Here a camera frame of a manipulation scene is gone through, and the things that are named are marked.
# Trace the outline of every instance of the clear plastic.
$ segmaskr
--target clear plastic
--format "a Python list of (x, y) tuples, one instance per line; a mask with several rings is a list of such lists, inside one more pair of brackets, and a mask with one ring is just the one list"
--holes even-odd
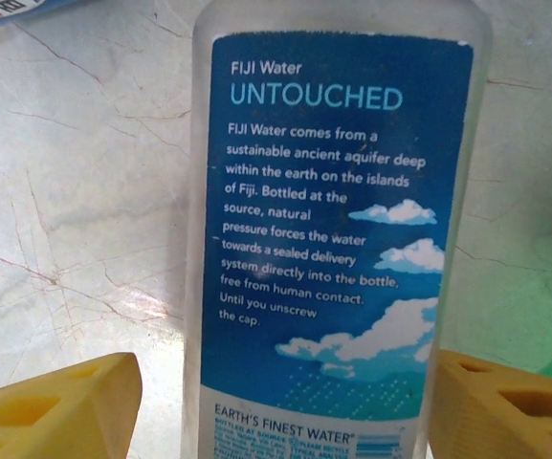
[[(486, 80), (492, 30), (484, 13), (471, 0), (215, 0), (200, 15), (193, 35), (192, 189), (190, 198), (187, 271), (187, 334), (181, 457), (199, 459), (199, 388), (204, 243), (207, 197), (207, 155), (210, 106), (211, 46), (230, 33), (262, 31), (337, 31), (421, 36), (455, 40), (474, 48), (474, 67), (465, 130), (456, 174), (453, 217), (446, 248), (446, 270), (440, 294), (445, 303), (471, 150)], [(435, 355), (431, 353), (420, 429), (413, 459), (427, 452)]]

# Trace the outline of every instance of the cloud illustration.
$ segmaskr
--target cloud illustration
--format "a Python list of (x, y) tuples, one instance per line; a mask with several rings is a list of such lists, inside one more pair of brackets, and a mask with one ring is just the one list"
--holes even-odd
[(279, 355), (319, 361), (320, 371), (350, 381), (376, 382), (392, 373), (426, 370), (437, 298), (397, 300), (357, 337), (326, 335), (320, 341), (293, 338), (276, 346)]
[(375, 205), (365, 210), (351, 212), (348, 216), (353, 220), (389, 225), (435, 225), (437, 223), (433, 210), (423, 208), (411, 199), (406, 199), (392, 208)]
[(380, 257), (382, 261), (374, 266), (377, 270), (420, 274), (441, 273), (444, 269), (445, 255), (432, 239), (420, 239), (403, 249), (388, 249)]

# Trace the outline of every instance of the blue object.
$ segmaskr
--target blue object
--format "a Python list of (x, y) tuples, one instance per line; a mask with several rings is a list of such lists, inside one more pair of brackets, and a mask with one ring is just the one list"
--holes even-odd
[(39, 14), (74, 3), (77, 0), (0, 0), (0, 25), (19, 17)]
[(472, 61), (408, 36), (214, 42), (201, 381), (222, 406), (418, 417)]

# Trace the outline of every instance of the marble surface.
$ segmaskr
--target marble surface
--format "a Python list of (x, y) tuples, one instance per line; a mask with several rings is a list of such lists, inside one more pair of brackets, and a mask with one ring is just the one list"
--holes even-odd
[[(536, 370), (552, 359), (552, 2), (480, 3), (497, 41), (443, 343)], [(132, 459), (178, 457), (203, 6), (100, 0), (0, 29), (0, 386), (137, 353)]]

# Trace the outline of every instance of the bottle label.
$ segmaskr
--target bottle label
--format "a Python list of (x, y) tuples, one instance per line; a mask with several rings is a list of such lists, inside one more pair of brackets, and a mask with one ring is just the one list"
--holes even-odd
[(410, 458), (473, 48), (213, 43), (199, 457)]

